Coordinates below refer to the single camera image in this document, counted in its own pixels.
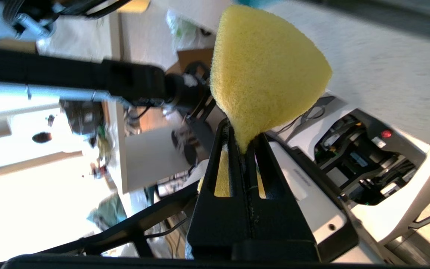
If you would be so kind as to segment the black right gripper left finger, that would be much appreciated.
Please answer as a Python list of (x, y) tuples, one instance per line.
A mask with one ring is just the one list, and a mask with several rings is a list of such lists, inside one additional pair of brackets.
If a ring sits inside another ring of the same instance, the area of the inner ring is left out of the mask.
[[(228, 147), (230, 197), (216, 197), (222, 147)], [(240, 154), (228, 119), (220, 122), (187, 234), (193, 259), (230, 260), (233, 245), (249, 238)]]

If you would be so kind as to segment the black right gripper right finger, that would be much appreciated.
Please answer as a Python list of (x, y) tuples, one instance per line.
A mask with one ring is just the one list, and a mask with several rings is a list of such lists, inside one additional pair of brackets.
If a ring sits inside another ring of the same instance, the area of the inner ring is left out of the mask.
[(264, 262), (319, 262), (314, 235), (288, 186), (265, 134), (244, 155), (249, 238), (244, 258)]

